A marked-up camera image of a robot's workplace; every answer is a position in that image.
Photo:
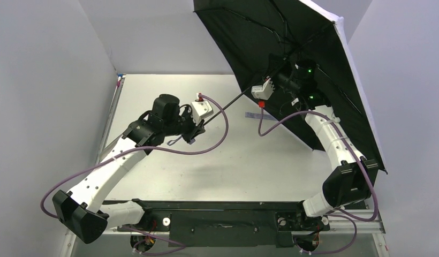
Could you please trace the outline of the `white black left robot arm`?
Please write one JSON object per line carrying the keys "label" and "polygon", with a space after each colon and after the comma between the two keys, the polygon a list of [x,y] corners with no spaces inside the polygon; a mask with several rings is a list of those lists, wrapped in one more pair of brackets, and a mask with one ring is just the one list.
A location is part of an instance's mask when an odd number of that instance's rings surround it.
{"label": "white black left robot arm", "polygon": [[191,142],[203,133],[204,121],[213,114],[211,104],[202,96],[184,105],[179,98],[161,94],[152,109],[110,144],[110,150],[97,167],[67,192],[52,197],[57,216],[85,244],[98,239],[105,230],[141,222],[146,208],[136,200],[105,205],[104,201],[118,182],[166,137],[181,136]]}

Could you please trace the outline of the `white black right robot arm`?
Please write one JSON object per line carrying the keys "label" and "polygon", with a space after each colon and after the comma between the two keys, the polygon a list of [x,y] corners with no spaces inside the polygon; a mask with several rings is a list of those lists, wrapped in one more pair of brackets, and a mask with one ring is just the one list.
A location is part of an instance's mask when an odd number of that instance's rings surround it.
{"label": "white black right robot arm", "polygon": [[[332,103],[314,78],[316,63],[302,59],[294,64],[284,61],[271,75],[274,85],[290,92],[300,103],[304,121],[313,130],[326,151],[332,173],[322,190],[302,202],[305,218],[320,217],[339,211],[353,219],[370,222],[379,215],[379,202],[374,190],[378,164],[368,159],[353,145],[335,115]],[[342,207],[372,198],[374,211],[370,218],[346,212]]]}

